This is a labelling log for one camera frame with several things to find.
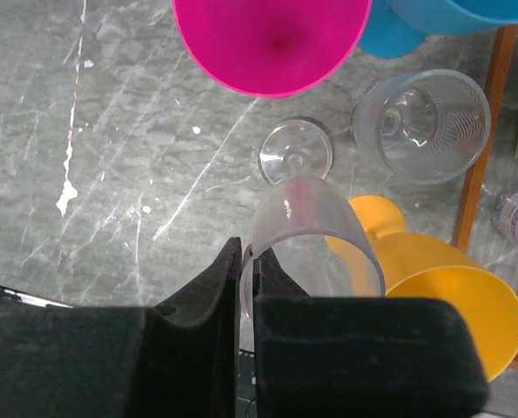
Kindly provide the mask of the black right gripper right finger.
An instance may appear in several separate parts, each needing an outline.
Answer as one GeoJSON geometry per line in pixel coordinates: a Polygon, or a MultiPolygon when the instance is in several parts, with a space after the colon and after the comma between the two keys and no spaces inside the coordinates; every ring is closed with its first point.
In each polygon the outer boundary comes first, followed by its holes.
{"type": "Polygon", "coordinates": [[[252,264],[260,417],[471,417],[489,387],[459,312],[426,298],[312,297],[252,264]]]}

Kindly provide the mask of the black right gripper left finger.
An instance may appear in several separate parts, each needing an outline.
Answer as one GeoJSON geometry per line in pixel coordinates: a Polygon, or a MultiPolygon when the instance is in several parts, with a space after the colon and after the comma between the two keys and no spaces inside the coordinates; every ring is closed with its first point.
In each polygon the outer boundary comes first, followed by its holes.
{"type": "Polygon", "coordinates": [[[233,417],[242,245],[154,307],[0,286],[0,417],[233,417]]]}

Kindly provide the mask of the yellow wine glass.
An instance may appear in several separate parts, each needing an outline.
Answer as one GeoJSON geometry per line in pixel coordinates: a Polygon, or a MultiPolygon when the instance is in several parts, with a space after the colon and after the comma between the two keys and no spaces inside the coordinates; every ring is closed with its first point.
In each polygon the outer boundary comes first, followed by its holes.
{"type": "Polygon", "coordinates": [[[325,240],[336,266],[323,291],[443,300],[466,322],[488,380],[514,360],[518,298],[503,280],[453,246],[407,232],[400,208],[379,195],[336,195],[320,209],[335,223],[325,240]]]}

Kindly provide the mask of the patterned clear wine glass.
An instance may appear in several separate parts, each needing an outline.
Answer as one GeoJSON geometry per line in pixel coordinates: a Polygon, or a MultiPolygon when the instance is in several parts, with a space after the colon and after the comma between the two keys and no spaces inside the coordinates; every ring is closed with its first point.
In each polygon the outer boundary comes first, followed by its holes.
{"type": "Polygon", "coordinates": [[[350,132],[376,164],[417,185],[448,182],[481,156],[492,116],[471,77],[437,69],[375,84],[354,104],[350,132]]]}

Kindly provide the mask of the pink wine glass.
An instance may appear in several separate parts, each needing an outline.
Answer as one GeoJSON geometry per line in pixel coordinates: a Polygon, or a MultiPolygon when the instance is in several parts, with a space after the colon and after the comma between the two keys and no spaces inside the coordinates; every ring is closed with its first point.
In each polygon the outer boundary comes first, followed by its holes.
{"type": "Polygon", "coordinates": [[[349,57],[372,4],[357,0],[177,0],[179,34],[195,63],[253,97],[306,91],[349,57]]]}

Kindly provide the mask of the blue wine glass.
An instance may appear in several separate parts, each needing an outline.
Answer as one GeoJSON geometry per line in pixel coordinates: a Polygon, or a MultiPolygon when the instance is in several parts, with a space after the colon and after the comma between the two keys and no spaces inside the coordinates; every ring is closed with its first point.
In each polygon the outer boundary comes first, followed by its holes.
{"type": "Polygon", "coordinates": [[[359,47],[375,57],[396,58],[430,35],[466,35],[510,24],[518,24],[518,0],[373,1],[359,47]]]}

